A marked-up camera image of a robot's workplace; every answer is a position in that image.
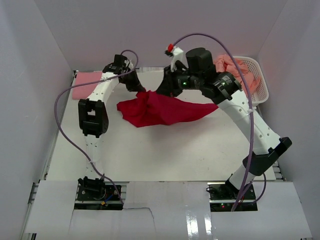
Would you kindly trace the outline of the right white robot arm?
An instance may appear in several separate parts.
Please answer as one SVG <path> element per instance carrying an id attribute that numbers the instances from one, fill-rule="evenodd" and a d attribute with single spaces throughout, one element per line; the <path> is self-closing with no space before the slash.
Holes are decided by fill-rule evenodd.
<path id="1" fill-rule="evenodd" d="M 261 176 L 292 145 L 289 137 L 275 133 L 249 104 L 242 85 L 228 71 L 219 70 L 211 52 L 203 47 L 184 53 L 170 46 L 165 54 L 171 58 L 164 68 L 163 80 L 157 94 L 177 97 L 184 90 L 199 90 L 224 111 L 249 142 L 249 153 L 240 167 L 225 181 L 226 195 L 236 200 L 244 187 Z"/>

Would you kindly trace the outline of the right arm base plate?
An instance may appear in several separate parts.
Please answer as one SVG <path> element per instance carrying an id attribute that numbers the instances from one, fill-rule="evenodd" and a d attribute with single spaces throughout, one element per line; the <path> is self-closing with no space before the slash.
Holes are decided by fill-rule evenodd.
<path id="1" fill-rule="evenodd" d="M 237 194 L 229 189 L 224 183 L 209 184 L 205 189 L 209 196 L 210 211 L 230 212 L 237 199 Z M 257 204 L 252 203 L 256 200 L 254 187 L 251 185 L 247 192 L 241 197 L 236 212 L 256 212 Z"/>

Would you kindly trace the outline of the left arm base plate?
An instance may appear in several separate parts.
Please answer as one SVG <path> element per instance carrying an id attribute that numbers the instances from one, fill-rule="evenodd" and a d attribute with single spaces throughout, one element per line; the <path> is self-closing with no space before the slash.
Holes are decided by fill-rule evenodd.
<path id="1" fill-rule="evenodd" d="M 89 190 L 80 184 L 74 202 L 75 210 L 121 211 L 123 204 L 120 200 L 122 186 L 106 184 L 100 191 Z"/>

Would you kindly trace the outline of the red t shirt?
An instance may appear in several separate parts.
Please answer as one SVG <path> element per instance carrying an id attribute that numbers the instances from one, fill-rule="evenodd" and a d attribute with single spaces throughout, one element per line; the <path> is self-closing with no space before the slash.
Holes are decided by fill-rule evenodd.
<path id="1" fill-rule="evenodd" d="M 122 118 L 137 128 L 193 122 L 218 109 L 214 103 L 186 102 L 150 90 L 138 92 L 134 99 L 120 101 L 116 106 Z"/>

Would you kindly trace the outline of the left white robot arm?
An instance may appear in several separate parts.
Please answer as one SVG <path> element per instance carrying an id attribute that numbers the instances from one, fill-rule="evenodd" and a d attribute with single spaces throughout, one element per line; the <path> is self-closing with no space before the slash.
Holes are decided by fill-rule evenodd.
<path id="1" fill-rule="evenodd" d="M 118 84 L 124 84 L 129 92 L 145 91 L 133 63 L 122 53 L 116 54 L 113 62 L 104 67 L 100 81 L 92 93 L 78 101 L 79 127 L 85 140 L 85 150 L 81 150 L 81 153 L 87 159 L 88 173 L 88 176 L 78 182 L 96 200 L 103 198 L 106 193 L 101 147 L 103 135 L 109 127 L 106 103 Z"/>

